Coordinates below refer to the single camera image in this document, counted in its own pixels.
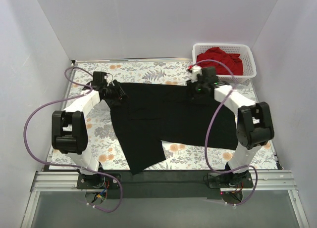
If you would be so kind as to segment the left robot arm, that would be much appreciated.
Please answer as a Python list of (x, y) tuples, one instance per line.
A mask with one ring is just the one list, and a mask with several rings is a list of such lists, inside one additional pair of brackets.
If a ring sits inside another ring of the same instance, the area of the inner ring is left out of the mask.
[(67, 155), (79, 166), (83, 181), (101, 188), (106, 177), (100, 173), (102, 166), (88, 148), (85, 117), (102, 100), (120, 103), (127, 95), (113, 75), (94, 72), (93, 80), (84, 86), (79, 97), (68, 107), (52, 114), (52, 146)]

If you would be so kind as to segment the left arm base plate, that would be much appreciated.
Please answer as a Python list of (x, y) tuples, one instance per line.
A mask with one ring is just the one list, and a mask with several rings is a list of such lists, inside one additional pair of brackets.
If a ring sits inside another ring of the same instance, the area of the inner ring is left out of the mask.
[(118, 181), (100, 174), (79, 174), (77, 189), (119, 189)]

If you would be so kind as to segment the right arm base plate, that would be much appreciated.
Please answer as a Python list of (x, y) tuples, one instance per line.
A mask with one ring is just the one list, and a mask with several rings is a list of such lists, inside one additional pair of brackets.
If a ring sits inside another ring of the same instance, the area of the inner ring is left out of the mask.
[(234, 174), (217, 174), (208, 173), (204, 175), (203, 182), (209, 188), (236, 188), (242, 186), (242, 188), (253, 188), (253, 180), (249, 171)]

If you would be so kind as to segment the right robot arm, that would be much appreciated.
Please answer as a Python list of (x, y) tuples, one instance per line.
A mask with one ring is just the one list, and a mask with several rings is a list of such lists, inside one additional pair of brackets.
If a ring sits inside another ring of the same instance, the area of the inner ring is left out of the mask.
[(209, 182), (216, 186), (222, 184), (235, 187), (250, 179), (249, 168), (255, 154), (274, 137), (273, 123), (269, 105), (255, 102), (237, 92), (234, 86), (222, 82), (214, 67), (202, 68), (193, 65), (188, 70), (191, 79), (186, 84), (194, 96), (208, 95), (220, 103), (215, 110), (210, 125), (215, 122), (222, 107), (235, 115), (238, 144), (223, 171), (212, 169)]

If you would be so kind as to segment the black t-shirt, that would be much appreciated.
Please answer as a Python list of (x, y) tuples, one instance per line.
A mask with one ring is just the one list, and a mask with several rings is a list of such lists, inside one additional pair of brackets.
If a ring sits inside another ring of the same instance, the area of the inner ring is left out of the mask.
[(133, 175), (165, 160), (162, 142), (235, 150), (234, 114), (213, 99), (186, 100), (186, 87), (122, 83), (127, 98), (110, 107), (112, 126)]

